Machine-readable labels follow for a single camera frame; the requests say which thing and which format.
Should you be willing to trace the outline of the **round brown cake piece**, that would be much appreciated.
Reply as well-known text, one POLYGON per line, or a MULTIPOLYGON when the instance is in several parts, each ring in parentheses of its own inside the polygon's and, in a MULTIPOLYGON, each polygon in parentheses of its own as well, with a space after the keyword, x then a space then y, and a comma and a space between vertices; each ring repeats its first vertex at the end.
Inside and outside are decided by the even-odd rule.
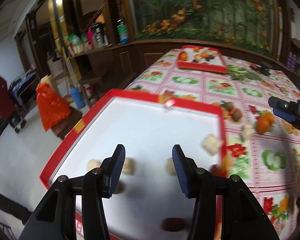
POLYGON ((134 175, 135 173, 135 161, 133 158, 126 157, 123 164, 122 173, 127 175, 134 175))

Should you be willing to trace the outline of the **green plastic bottle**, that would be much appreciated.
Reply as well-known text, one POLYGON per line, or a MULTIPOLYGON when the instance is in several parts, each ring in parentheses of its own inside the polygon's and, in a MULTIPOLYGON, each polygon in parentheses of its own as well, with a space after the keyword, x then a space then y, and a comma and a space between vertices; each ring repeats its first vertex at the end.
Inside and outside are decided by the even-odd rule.
POLYGON ((117 31, 119 34, 120 43, 127 44, 129 42, 128 32, 127 32, 126 25, 122 19, 118 20, 117 22, 117 31))

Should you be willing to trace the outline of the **green leafy vegetables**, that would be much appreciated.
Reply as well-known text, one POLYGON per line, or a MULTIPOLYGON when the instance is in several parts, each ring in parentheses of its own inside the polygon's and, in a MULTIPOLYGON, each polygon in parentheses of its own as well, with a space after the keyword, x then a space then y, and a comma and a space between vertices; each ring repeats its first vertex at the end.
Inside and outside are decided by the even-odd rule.
POLYGON ((252 71, 249 71, 243 67, 240 66, 234 66, 232 64, 229 64, 227 66, 227 72, 226 72, 232 80, 237 80, 240 82, 244 82, 245 80, 255 80, 255 81, 261 81, 262 77, 260 75, 255 74, 252 71))

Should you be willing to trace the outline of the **blue water bottle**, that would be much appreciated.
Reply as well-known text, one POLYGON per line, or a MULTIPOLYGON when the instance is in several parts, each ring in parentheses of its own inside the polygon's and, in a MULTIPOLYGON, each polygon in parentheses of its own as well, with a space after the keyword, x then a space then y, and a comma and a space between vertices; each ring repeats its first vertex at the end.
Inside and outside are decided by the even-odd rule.
POLYGON ((71 94, 73 101, 75 102, 76 106, 79 109, 82 109, 85 107, 85 101, 84 101, 80 91, 78 90, 78 88, 71 85, 70 86, 70 94, 71 94))

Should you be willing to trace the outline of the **near red tray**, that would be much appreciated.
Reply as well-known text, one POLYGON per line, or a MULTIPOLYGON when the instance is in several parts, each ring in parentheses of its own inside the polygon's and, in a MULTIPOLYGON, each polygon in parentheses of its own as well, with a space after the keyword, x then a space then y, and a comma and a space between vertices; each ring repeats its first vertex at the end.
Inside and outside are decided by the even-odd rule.
POLYGON ((40 174, 45 187, 61 175, 86 174, 88 161, 111 157, 117 145, 134 161, 133 175, 121 174, 121 193, 103 201, 110 234, 121 239, 186 239, 187 230, 167 232, 166 218, 190 219, 194 200, 182 193, 178 178, 166 170, 174 145, 205 169, 218 164, 224 150, 210 155, 203 139, 225 139, 222 110, 214 105, 175 99, 170 107, 157 95, 111 90, 61 142, 40 174))

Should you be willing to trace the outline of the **beige chunk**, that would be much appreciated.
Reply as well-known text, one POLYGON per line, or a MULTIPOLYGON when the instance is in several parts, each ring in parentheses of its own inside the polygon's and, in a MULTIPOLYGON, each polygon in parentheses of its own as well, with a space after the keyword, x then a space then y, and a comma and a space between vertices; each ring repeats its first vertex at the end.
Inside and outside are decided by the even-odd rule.
POLYGON ((219 139, 214 134, 208 134, 204 138, 202 146, 211 155, 217 155, 223 146, 223 142, 224 142, 223 140, 219 139))
POLYGON ((176 171, 175 171, 175 167, 174 167, 174 163, 172 158, 168 158, 166 160, 166 165, 165 165, 166 171, 170 176, 175 176, 176 175, 176 171))
POLYGON ((96 159, 90 159, 86 165, 87 172, 101 166, 101 162, 96 159))

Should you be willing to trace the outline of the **orange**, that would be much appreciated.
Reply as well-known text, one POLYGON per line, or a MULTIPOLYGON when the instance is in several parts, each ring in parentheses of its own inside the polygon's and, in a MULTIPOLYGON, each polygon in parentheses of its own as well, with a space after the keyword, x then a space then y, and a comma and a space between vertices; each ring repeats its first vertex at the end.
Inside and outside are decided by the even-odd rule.
POLYGON ((274 121, 274 116, 270 111, 264 111, 263 116, 267 118, 269 121, 270 126, 275 122, 274 121))
POLYGON ((187 58, 188 58, 188 56, 187 56, 187 53, 185 51, 182 51, 178 56, 179 61, 187 61, 187 58))
POLYGON ((270 120, 265 116, 259 116, 255 125, 258 134, 264 134, 269 131, 271 126, 270 120))

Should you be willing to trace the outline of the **brown kiwi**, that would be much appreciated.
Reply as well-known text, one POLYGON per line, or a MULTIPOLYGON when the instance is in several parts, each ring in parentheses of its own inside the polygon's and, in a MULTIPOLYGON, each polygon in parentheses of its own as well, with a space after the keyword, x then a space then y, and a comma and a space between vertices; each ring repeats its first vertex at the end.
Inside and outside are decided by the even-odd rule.
POLYGON ((119 181, 116 187, 114 194, 121 194, 125 190, 125 184, 122 181, 119 181))

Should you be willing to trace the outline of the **black thermos jug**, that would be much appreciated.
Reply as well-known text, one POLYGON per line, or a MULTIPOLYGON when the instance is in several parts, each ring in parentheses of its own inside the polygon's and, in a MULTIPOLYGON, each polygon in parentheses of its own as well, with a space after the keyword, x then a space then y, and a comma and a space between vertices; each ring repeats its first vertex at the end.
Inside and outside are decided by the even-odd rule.
POLYGON ((104 47, 106 46, 106 41, 104 38, 104 28, 103 28, 103 24, 100 22, 96 22, 93 26, 92 26, 93 32, 94 32, 94 37, 96 40, 96 45, 97 47, 104 47))

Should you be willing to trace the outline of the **floral fruit tablecloth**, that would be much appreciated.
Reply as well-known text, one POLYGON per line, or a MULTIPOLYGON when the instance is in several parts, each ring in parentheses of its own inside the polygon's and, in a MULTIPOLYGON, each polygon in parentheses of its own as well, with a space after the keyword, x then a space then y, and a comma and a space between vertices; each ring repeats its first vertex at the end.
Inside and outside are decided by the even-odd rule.
POLYGON ((281 71, 272 70, 261 81, 240 82, 222 74, 182 70, 177 66, 178 50, 157 59, 129 86, 129 90, 173 96, 221 106, 226 129, 227 173, 239 175, 264 208, 280 239, 296 228, 296 183, 300 167, 300 131, 274 116, 268 132, 258 134, 255 125, 264 111, 270 111, 271 96, 286 101, 300 100, 300 91, 281 71), (227 111, 225 104, 234 109, 227 111), (242 118, 234 122, 239 109, 242 118), (246 141, 242 127, 253 124, 255 133, 246 141))

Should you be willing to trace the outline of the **red date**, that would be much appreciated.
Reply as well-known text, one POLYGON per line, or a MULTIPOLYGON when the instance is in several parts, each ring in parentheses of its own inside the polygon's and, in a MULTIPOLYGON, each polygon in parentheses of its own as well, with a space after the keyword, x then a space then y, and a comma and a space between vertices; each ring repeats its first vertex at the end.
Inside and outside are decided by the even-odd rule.
POLYGON ((161 228, 168 232, 179 232, 187 227, 187 222, 182 218, 166 218, 162 221, 161 228))

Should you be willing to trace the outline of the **far red tray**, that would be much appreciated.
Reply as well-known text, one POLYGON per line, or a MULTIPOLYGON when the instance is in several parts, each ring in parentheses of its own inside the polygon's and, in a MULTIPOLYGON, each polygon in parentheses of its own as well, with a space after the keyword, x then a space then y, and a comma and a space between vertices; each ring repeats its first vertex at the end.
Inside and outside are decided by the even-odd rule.
POLYGON ((227 72, 227 64, 218 49, 185 45, 181 48, 179 54, 182 51, 187 53, 188 58, 187 61, 179 61, 177 58, 177 66, 179 69, 197 70, 219 74, 225 74, 227 72))

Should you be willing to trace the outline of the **wooden stool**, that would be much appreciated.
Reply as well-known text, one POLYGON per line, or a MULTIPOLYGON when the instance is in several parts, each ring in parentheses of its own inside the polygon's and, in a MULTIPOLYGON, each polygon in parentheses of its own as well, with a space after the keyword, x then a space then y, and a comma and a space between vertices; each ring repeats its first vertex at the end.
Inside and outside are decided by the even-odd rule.
POLYGON ((75 127, 75 125, 81 120, 82 118, 82 112, 70 107, 71 114, 53 126, 51 130, 55 134, 55 136, 59 137, 61 140, 64 140, 64 138, 67 136, 67 134, 75 127))

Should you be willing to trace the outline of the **person in red coat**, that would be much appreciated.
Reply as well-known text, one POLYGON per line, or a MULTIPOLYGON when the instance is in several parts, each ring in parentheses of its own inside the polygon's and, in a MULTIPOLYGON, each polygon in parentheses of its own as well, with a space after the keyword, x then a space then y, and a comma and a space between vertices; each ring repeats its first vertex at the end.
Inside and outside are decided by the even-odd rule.
POLYGON ((20 129, 23 129, 27 123, 25 119, 22 119, 17 112, 17 108, 10 98, 10 94, 7 89, 7 82, 0 76, 0 115, 7 121, 14 129, 15 133, 19 133, 20 129))

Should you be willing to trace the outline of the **red black device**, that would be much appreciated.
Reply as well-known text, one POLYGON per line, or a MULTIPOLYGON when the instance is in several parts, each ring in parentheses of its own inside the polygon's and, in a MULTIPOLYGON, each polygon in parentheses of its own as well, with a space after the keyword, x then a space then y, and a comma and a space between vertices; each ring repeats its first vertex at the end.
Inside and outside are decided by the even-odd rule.
POLYGON ((259 72, 260 69, 261 69, 260 66, 254 64, 254 63, 252 63, 252 64, 250 65, 250 68, 251 68, 252 70, 256 71, 256 72, 259 72))

